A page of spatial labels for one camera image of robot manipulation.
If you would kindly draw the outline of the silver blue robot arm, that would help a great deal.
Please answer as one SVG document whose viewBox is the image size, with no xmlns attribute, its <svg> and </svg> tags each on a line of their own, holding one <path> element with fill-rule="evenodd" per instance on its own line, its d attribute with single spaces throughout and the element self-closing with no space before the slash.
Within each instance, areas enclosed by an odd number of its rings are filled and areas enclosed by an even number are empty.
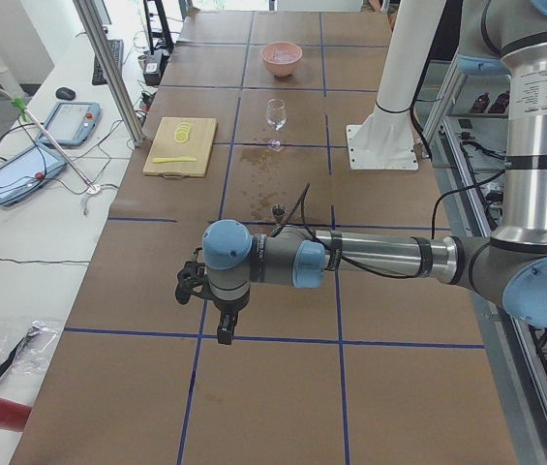
<svg viewBox="0 0 547 465">
<path fill-rule="evenodd" d="M 346 127 L 364 118 L 379 89 L 390 34 L 377 14 L 255 14 L 239 42 L 238 115 L 222 144 L 224 184 L 201 199 L 218 203 L 253 233 L 271 230 L 275 202 L 306 197 L 297 233 L 337 229 L 403 239 L 457 234 L 436 206 L 443 175 L 428 161 L 413 170 L 353 170 Z M 236 343 L 479 351 L 489 341 L 470 294 L 434 279 L 391 279 L 349 264 L 315 289 L 255 284 Z"/>
</svg>

